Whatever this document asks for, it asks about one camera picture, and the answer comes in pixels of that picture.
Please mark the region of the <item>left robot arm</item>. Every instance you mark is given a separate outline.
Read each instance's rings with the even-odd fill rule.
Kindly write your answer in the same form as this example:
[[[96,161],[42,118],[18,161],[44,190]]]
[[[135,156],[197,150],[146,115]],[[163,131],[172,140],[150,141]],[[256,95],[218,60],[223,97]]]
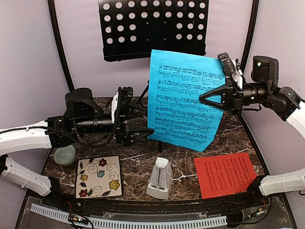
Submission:
[[[0,131],[0,176],[48,197],[57,208],[67,204],[58,179],[46,177],[14,161],[9,153],[30,149],[64,148],[77,143],[88,148],[103,148],[113,138],[118,144],[132,146],[154,133],[152,128],[127,125],[143,116],[146,108],[132,104],[133,89],[118,88],[106,112],[93,100],[89,88],[78,88],[65,95],[66,112],[35,124]]]

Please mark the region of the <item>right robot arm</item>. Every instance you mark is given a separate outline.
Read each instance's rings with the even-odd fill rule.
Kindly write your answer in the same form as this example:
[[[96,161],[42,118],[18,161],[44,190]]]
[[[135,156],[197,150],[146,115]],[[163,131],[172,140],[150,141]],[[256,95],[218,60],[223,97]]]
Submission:
[[[252,83],[246,83],[238,61],[224,52],[218,61],[226,76],[225,84],[199,96],[202,104],[240,114],[251,104],[273,110],[301,136],[305,135],[305,101],[290,87],[279,87],[279,61],[272,57],[253,57]],[[243,203],[253,207],[263,196],[305,189],[305,170],[280,175],[257,176],[248,186]]]

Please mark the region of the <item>black music stand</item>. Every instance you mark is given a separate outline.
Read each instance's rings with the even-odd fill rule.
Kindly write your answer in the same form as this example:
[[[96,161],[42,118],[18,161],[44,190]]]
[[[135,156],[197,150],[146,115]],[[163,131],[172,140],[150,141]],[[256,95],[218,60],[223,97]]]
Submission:
[[[152,50],[205,57],[207,2],[198,0],[101,0],[105,61],[149,57]]]

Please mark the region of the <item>blue sheet music page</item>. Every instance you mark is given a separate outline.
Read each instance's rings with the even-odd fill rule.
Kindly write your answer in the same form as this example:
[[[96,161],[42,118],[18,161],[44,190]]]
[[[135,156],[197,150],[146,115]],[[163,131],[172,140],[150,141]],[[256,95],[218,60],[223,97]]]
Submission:
[[[224,84],[219,61],[199,55],[152,50],[148,90],[150,139],[204,151],[214,140],[223,110],[199,96]]]

